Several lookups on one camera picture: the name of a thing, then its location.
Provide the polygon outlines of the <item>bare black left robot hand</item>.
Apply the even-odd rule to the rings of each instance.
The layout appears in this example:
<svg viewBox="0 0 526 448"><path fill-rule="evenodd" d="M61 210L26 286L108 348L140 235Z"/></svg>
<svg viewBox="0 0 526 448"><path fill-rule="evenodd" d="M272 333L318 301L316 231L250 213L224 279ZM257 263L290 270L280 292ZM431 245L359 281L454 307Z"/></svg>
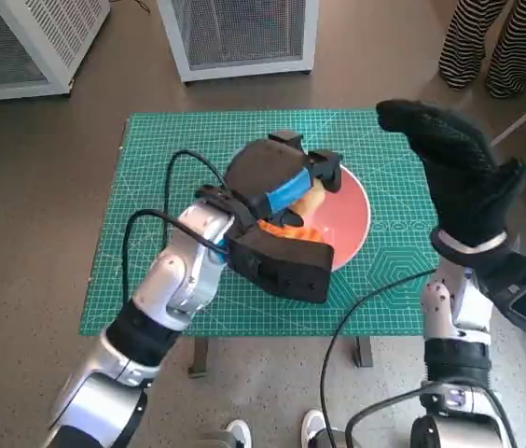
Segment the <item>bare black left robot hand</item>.
<svg viewBox="0 0 526 448"><path fill-rule="evenodd" d="M290 206L312 190L315 180L331 193L340 190L340 154L305 151L302 140L302 134L292 131L270 133L246 144L231 160L226 184L255 218L302 227L307 214Z"/></svg>

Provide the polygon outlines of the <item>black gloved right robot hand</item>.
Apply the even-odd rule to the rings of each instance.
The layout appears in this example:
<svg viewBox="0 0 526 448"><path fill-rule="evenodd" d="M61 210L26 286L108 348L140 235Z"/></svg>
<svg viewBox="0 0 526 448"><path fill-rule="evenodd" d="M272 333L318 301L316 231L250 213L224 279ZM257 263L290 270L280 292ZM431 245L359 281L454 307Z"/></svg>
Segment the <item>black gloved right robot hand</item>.
<svg viewBox="0 0 526 448"><path fill-rule="evenodd" d="M469 247L505 231L524 184L523 161L497 163L484 133L450 109L392 99L376 112L381 128L405 135L421 160L441 230Z"/></svg>

